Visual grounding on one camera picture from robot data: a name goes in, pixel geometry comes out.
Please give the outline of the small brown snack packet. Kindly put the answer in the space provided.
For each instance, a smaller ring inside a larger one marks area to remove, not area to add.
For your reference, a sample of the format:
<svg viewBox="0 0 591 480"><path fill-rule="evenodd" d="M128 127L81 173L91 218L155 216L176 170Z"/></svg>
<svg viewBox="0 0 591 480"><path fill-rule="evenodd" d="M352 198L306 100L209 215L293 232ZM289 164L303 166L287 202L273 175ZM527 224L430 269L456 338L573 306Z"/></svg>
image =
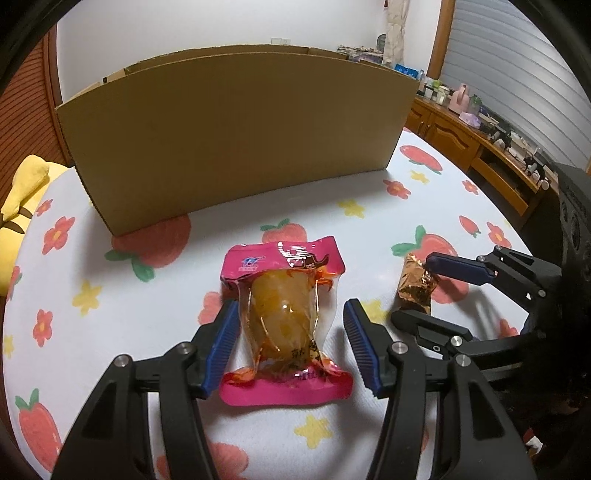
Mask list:
<svg viewBox="0 0 591 480"><path fill-rule="evenodd" d="M431 301L439 280L414 254L407 254L397 287L396 305L400 310L431 314Z"/></svg>

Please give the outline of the brown cardboard box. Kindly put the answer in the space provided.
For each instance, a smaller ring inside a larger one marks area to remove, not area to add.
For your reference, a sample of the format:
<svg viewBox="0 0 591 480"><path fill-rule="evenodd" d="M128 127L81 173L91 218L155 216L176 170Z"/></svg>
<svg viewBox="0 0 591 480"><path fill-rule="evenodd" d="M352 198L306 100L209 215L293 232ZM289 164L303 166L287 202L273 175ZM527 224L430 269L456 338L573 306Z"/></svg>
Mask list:
<svg viewBox="0 0 591 480"><path fill-rule="evenodd" d="M81 183L121 236L280 188L382 170L417 80L311 47L231 45L133 64L56 114Z"/></svg>

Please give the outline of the patterned curtain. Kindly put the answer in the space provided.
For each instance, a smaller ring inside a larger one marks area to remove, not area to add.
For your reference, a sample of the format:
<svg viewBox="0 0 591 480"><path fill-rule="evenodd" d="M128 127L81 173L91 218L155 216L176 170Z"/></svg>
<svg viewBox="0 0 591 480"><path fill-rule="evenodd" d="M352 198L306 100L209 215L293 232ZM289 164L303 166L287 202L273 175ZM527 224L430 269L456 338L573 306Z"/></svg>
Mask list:
<svg viewBox="0 0 591 480"><path fill-rule="evenodd" d="M386 43L383 63L394 68L404 62L405 32L409 0L388 0L385 2L387 15Z"/></svg>

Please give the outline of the grey window blind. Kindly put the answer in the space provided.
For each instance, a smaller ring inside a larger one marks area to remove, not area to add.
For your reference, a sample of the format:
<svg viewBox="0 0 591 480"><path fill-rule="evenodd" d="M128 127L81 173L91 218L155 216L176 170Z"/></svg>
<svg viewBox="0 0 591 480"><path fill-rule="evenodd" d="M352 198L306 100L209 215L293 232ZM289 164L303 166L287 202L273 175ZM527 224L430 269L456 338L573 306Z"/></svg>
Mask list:
<svg viewBox="0 0 591 480"><path fill-rule="evenodd" d="M508 1L458 1L442 81L483 104L554 161L586 169L590 101L547 37Z"/></svg>

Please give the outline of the wooden louvred wardrobe door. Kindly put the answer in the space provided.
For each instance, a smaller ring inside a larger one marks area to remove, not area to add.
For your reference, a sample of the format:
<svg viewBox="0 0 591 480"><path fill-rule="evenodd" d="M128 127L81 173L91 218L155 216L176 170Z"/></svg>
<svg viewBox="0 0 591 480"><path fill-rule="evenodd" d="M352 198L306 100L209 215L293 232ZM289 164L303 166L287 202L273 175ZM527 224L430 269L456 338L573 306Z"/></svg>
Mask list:
<svg viewBox="0 0 591 480"><path fill-rule="evenodd" d="M73 164L55 108L62 103L57 68L57 28L26 57L1 95L0 189L5 198L16 169L30 154Z"/></svg>

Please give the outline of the pink kettle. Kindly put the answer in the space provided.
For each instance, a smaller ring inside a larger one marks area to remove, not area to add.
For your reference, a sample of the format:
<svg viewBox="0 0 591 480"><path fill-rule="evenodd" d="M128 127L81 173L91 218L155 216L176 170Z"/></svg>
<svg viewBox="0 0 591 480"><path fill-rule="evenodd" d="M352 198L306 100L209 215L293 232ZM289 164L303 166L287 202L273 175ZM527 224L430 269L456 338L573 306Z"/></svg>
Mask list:
<svg viewBox="0 0 591 480"><path fill-rule="evenodd" d="M468 111L470 100L469 88L465 83L462 83L452 94L448 108L455 114L461 115Z"/></svg>

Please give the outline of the wooden sideboard cabinet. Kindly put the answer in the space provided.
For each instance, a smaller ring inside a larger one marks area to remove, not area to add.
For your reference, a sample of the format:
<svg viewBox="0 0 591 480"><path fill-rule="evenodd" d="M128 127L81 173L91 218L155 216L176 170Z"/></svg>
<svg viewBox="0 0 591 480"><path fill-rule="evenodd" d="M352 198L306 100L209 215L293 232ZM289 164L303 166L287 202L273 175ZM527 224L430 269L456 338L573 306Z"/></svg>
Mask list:
<svg viewBox="0 0 591 480"><path fill-rule="evenodd" d="M489 142L482 132L432 101L417 96L406 127L465 173L482 177L510 206L520 224L529 219L546 195L546 190L527 176L515 159Z"/></svg>

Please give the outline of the floral white bed sheet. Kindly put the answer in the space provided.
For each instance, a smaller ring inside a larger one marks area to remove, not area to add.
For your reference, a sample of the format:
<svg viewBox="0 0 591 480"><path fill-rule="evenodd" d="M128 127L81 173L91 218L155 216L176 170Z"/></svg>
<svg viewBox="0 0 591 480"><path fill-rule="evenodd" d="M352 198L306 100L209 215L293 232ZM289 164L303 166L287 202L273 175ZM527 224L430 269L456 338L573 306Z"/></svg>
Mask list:
<svg viewBox="0 0 591 480"><path fill-rule="evenodd" d="M159 356L221 306L223 257L236 244L334 236L346 264L322 351L355 378L349 400L315 408L200 404L224 479L365 479L386 401L363 388L342 304L374 322L392 308L406 252L474 259L530 251L476 181L404 131L386 170L267 192L115 241L70 170L24 237L3 326L4 382L16 443L42 479L111 360Z"/></svg>

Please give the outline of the yellow plush pillow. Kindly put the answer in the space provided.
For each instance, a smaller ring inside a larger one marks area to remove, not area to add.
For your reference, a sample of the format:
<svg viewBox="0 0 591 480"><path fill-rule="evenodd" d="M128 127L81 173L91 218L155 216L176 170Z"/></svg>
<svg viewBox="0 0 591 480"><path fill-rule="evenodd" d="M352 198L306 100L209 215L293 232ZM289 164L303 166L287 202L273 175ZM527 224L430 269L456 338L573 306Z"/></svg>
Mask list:
<svg viewBox="0 0 591 480"><path fill-rule="evenodd" d="M1 296L10 299L11 288L20 280L16 259L24 235L34 215L48 207L41 207L49 185L68 168L47 162L36 155L27 156L17 168L11 190L1 208Z"/></svg>

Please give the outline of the pink braised egg packet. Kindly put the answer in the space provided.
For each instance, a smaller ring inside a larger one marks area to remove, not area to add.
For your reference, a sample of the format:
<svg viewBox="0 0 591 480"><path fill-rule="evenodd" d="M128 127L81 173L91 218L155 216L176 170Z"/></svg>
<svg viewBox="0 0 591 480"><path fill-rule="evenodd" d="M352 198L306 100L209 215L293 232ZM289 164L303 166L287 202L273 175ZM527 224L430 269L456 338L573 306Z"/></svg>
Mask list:
<svg viewBox="0 0 591 480"><path fill-rule="evenodd" d="M353 376L322 351L346 265L335 238L231 247L221 279L238 293L252 360L224 374L235 407L313 406L349 398Z"/></svg>

